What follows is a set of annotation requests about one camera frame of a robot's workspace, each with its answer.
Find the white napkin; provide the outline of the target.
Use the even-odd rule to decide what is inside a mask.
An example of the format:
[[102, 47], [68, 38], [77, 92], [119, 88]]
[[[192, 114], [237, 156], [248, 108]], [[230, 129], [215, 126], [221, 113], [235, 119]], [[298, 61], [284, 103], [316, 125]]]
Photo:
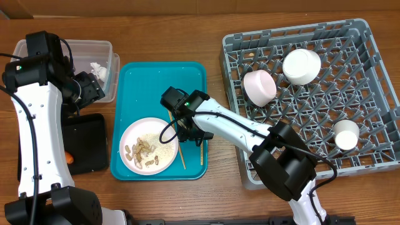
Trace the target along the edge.
[[92, 67], [91, 73], [95, 76], [95, 78], [97, 80], [105, 82], [107, 76], [107, 69], [105, 67], [102, 67], [100, 64], [96, 62], [91, 62], [90, 66]]

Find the orange carrot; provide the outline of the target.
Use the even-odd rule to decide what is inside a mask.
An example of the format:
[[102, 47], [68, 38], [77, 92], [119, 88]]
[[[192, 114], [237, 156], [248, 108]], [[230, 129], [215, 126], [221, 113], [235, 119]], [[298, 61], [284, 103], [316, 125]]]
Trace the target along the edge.
[[74, 162], [73, 156], [66, 151], [64, 153], [65, 153], [65, 158], [66, 158], [67, 164], [72, 164]]

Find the pink bowl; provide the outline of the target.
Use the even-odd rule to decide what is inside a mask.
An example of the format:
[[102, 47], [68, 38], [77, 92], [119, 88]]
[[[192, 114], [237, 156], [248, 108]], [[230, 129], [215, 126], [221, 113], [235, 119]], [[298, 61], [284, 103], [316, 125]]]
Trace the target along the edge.
[[267, 105], [276, 97], [276, 83], [265, 70], [248, 72], [243, 82], [248, 99], [258, 107]]

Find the white bowl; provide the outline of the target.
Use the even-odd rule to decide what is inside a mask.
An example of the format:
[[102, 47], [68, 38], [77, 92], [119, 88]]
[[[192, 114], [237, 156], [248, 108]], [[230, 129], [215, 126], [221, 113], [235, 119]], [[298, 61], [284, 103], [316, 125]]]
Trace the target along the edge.
[[282, 64], [287, 80], [293, 85], [306, 85], [315, 80], [321, 69], [319, 55], [308, 49], [291, 51]]

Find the small white cup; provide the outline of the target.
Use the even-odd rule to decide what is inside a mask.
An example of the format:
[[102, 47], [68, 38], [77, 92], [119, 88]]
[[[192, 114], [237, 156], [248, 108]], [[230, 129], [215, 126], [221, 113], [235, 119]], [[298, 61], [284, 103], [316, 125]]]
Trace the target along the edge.
[[342, 150], [354, 149], [358, 144], [359, 127], [350, 120], [341, 120], [333, 126], [334, 142]]

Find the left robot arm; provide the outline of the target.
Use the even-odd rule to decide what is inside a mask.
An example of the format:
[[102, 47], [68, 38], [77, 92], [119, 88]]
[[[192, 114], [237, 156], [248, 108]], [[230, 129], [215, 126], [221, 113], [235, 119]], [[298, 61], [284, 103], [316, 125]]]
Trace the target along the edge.
[[74, 73], [65, 40], [40, 31], [26, 36], [27, 56], [14, 56], [2, 75], [19, 124], [21, 177], [17, 201], [7, 203], [11, 224], [101, 224], [97, 196], [75, 186], [64, 151], [62, 118], [103, 98], [89, 73]]

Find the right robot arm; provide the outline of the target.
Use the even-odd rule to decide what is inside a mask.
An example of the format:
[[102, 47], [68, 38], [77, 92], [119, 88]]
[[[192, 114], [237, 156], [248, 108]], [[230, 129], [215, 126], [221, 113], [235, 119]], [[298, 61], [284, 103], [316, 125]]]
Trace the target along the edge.
[[326, 212], [316, 194], [316, 166], [312, 153], [297, 132], [285, 122], [255, 122], [221, 106], [208, 94], [191, 94], [169, 87], [160, 103], [171, 112], [176, 137], [197, 146], [214, 135], [247, 152], [262, 183], [289, 203], [296, 224], [325, 224]]

